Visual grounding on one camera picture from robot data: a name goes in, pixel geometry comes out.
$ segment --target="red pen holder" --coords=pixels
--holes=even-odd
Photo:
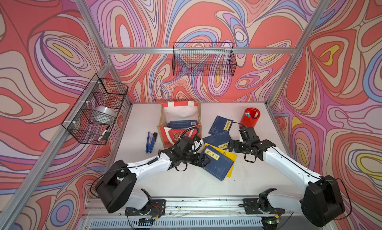
[[[249,112],[250,116],[251,117],[254,117],[257,114],[257,117],[254,117],[254,118],[250,118],[248,117],[245,113]],[[241,118],[241,121],[240,123],[245,125],[246,127],[255,127],[257,121],[259,120],[260,118],[260,111],[256,108],[246,108],[245,111],[244,111],[244,114],[243,114],[243,117]]]

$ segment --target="yellow book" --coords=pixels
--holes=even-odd
[[[225,151],[223,149],[220,149],[218,147],[215,147],[215,146],[212,146],[210,144],[207,144],[205,143],[204,144],[204,147],[203,149],[206,147],[206,146],[211,146],[212,148],[214,148],[215,150],[219,151],[220,153],[222,153],[223,155],[225,155],[228,159],[232,160],[234,162],[234,164],[232,165],[231,169],[228,171],[228,174],[226,175],[227,177],[231,177],[231,174],[232,174],[232,170],[233,170],[233,166],[235,165],[235,161],[236,161],[236,157],[237,155],[235,155],[234,153],[232,152],[229,152],[229,151]]]

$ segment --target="roll of duct tape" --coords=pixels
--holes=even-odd
[[[93,118],[100,124],[112,124],[113,121],[111,121],[111,119],[117,116],[117,113],[108,107],[96,107],[95,110],[100,113],[107,114],[107,116],[105,116],[98,112],[94,112]]]

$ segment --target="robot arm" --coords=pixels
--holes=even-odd
[[[314,225],[322,227],[344,213],[340,188],[330,175],[325,177],[302,166],[269,140],[259,141],[253,127],[241,127],[243,142],[238,148],[280,170],[301,190],[301,194],[284,193],[271,188],[259,195],[259,209],[283,208],[301,213]]]
[[[202,166],[202,158],[199,159],[199,153],[196,153],[197,145],[201,146],[201,139],[197,137],[198,132],[199,130],[193,139],[183,136],[183,133],[174,146],[163,151],[159,150],[158,156],[128,164],[116,161],[95,186],[107,211],[113,213],[122,207],[133,207],[142,214],[148,213],[152,207],[150,195],[144,189],[133,190],[135,183],[177,167],[180,163]]]
[[[243,142],[230,142],[231,151],[251,154],[269,163],[302,192],[290,194],[270,188],[259,195],[260,211],[268,212],[272,208],[292,210],[304,214],[318,227],[345,211],[338,183],[332,176],[323,177],[285,155],[269,140],[260,141],[253,127],[241,127],[240,134]],[[142,214],[148,213],[152,207],[150,195],[144,189],[133,191],[136,181],[172,169],[180,163],[203,166],[203,158],[196,151],[191,151],[195,141],[200,142],[200,138],[191,139],[182,134],[174,146],[159,151],[158,156],[129,164],[115,162],[95,187],[108,212],[115,212],[121,207],[134,207]]]

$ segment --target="metal wire basket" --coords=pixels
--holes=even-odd
[[[174,42],[174,75],[233,76],[236,58],[232,42]]]
[[[62,125],[80,144],[106,145],[127,91],[123,83],[98,78],[69,126]]]

